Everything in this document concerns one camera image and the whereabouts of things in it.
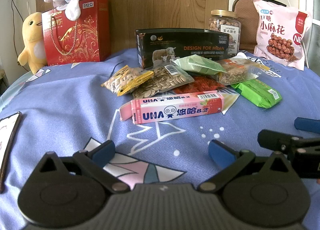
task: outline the yellow snack bag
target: yellow snack bag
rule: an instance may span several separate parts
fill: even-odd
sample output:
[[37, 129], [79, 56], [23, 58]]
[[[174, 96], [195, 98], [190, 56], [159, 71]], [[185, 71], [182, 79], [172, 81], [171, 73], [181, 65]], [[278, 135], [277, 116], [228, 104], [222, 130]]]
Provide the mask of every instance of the yellow snack bag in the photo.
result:
[[140, 84], [153, 76], [152, 71], [142, 70], [141, 68], [122, 67], [110, 79], [101, 86], [106, 87], [117, 96], [132, 92]]

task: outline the red snack package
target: red snack package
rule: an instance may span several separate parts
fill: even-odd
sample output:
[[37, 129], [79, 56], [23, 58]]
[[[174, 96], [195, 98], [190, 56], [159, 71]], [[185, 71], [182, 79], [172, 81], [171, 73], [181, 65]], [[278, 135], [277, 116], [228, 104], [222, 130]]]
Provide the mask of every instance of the red snack package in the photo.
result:
[[207, 76], [195, 76], [194, 82], [179, 86], [173, 89], [176, 94], [193, 93], [202, 91], [215, 91], [219, 87], [225, 87], [223, 84], [218, 83], [216, 80]]

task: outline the bed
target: bed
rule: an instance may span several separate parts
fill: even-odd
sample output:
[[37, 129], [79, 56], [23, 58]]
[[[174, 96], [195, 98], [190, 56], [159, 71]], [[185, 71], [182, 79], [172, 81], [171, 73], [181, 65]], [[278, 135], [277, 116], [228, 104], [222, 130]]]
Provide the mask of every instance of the bed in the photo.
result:
[[[120, 40], [114, 43], [117, 48]], [[257, 143], [262, 129], [305, 138], [318, 136], [296, 130], [293, 122], [296, 117], [320, 119], [319, 76], [307, 68], [302, 72], [250, 53], [246, 53], [250, 60], [272, 70], [262, 74], [260, 80], [283, 97], [273, 108], [256, 107], [240, 96], [225, 115], [143, 125], [134, 125], [130, 119], [122, 122], [119, 107], [132, 96], [117, 97], [100, 85], [124, 65], [139, 65], [136, 50], [125, 47], [114, 50], [100, 63], [44, 67], [38, 75], [26, 75], [16, 81], [11, 86], [15, 89], [1, 97], [1, 119], [16, 112], [23, 115], [9, 158], [5, 191], [0, 195], [1, 229], [16, 230], [25, 225], [17, 197], [35, 165], [50, 150], [59, 156], [70, 156], [111, 139], [117, 154], [109, 169], [131, 188], [136, 183], [150, 182], [150, 178], [152, 182], [190, 182], [196, 187], [219, 171], [208, 155], [212, 139], [235, 150], [246, 148], [267, 156], [271, 151]], [[316, 230], [320, 228], [320, 185], [314, 179], [303, 182], [312, 200], [303, 224]]]

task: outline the gift bag rope handle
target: gift bag rope handle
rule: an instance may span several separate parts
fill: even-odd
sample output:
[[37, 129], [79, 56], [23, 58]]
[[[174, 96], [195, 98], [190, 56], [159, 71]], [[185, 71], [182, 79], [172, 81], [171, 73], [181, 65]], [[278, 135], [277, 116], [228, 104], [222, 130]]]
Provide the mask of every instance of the gift bag rope handle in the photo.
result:
[[54, 18], [53, 16], [51, 16], [51, 19], [50, 19], [50, 30], [51, 30], [51, 39], [52, 39], [52, 42], [53, 42], [54, 46], [56, 47], [57, 51], [58, 51], [60, 54], [62, 54], [62, 55], [69, 55], [69, 54], [71, 54], [72, 51], [73, 51], [73, 49], [75, 48], [75, 45], [76, 45], [76, 39], [77, 39], [76, 36], [77, 36], [78, 20], [76, 21], [76, 24], [75, 24], [75, 39], [73, 40], [73, 45], [72, 45], [71, 49], [69, 50], [69, 52], [65, 52], [65, 51], [60, 50], [60, 49], [58, 48], [56, 42], [55, 42], [54, 39], [53, 39], [52, 19], [54, 19], [54, 21], [56, 21], [56, 20], [55, 20], [55, 18]]

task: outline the plastic jar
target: plastic jar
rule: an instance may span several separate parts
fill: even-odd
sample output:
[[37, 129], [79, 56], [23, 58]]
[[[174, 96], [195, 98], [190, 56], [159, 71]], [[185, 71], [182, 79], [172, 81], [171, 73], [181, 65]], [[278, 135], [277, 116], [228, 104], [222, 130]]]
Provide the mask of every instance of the plastic jar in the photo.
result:
[[241, 23], [236, 13], [227, 10], [212, 10], [209, 19], [209, 29], [230, 35], [228, 54], [235, 56], [239, 51]]

